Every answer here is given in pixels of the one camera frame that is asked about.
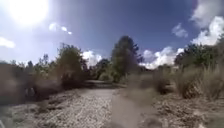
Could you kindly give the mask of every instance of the ground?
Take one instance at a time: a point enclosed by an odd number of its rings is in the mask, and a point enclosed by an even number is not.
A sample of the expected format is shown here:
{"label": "ground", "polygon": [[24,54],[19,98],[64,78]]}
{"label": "ground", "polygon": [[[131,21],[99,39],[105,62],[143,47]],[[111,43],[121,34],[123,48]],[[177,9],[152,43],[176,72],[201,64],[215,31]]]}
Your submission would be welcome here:
{"label": "ground", "polygon": [[222,128],[224,126],[223,100],[215,102],[207,102],[200,98],[183,100],[172,94],[160,96],[156,102],[149,104],[146,104],[147,100],[140,102],[125,96],[121,89],[71,90],[53,95],[41,102],[2,107],[0,118],[6,128],[205,128],[205,125],[206,128]]}

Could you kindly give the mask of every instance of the blue sky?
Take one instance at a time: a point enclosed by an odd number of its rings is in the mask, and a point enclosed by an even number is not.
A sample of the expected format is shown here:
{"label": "blue sky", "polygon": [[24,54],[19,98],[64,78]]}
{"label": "blue sky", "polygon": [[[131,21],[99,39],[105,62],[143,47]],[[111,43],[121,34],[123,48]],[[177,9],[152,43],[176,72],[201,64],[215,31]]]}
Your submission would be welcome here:
{"label": "blue sky", "polygon": [[46,1],[46,18],[27,27],[10,16],[7,0],[0,0],[0,59],[37,62],[44,53],[53,59],[65,42],[81,48],[93,65],[110,56],[122,35],[129,35],[145,57],[142,65],[155,68],[173,64],[177,51],[189,43],[214,45],[224,28],[224,0]]}

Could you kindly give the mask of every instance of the dry bush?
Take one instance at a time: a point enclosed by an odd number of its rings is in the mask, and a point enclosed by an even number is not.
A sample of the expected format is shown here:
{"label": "dry bush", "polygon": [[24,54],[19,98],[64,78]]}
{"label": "dry bush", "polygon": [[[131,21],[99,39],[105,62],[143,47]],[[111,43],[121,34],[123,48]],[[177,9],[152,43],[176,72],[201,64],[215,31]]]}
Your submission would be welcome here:
{"label": "dry bush", "polygon": [[153,88],[159,94],[166,94],[170,92],[167,85],[170,84],[170,77],[168,72],[155,72],[150,74],[132,74],[125,78],[124,83],[128,87],[137,87],[141,89]]}
{"label": "dry bush", "polygon": [[202,89],[207,99],[217,99],[224,91],[223,68],[217,66],[215,69],[208,68],[203,71],[202,78],[198,81],[198,86]]}
{"label": "dry bush", "polygon": [[197,86],[201,78],[201,69],[187,68],[184,71],[177,71],[173,77],[178,93],[183,98],[194,98],[199,96],[200,90]]}

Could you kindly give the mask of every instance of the sun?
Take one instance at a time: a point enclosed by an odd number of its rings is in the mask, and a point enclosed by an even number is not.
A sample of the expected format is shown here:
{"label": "sun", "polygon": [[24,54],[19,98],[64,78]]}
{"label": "sun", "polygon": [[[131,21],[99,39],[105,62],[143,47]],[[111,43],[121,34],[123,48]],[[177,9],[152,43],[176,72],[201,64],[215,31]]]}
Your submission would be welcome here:
{"label": "sun", "polygon": [[48,0],[9,0],[10,16],[19,24],[32,26],[43,21],[48,13]]}

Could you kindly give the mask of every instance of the vegetation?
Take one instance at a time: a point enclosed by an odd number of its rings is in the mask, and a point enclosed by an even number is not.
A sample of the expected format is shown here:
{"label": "vegetation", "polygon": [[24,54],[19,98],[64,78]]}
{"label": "vegetation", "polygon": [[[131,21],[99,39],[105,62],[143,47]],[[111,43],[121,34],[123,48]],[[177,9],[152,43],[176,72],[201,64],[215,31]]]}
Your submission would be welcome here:
{"label": "vegetation", "polygon": [[115,44],[109,60],[102,59],[89,68],[82,51],[66,44],[61,45],[53,61],[49,61],[45,54],[36,64],[32,61],[27,64],[17,63],[15,60],[1,62],[0,69],[5,74],[0,74],[0,84],[4,90],[0,96],[22,94],[20,98],[24,99],[26,95],[35,94],[38,99],[63,89],[83,87],[85,81],[91,79],[120,82],[141,89],[153,88],[159,94],[173,92],[175,89],[168,86],[175,85],[183,98],[204,95],[208,99],[217,99],[224,90],[223,37],[215,46],[188,45],[175,59],[177,69],[169,65],[154,70],[139,66],[143,57],[138,50],[133,39],[122,36]]}

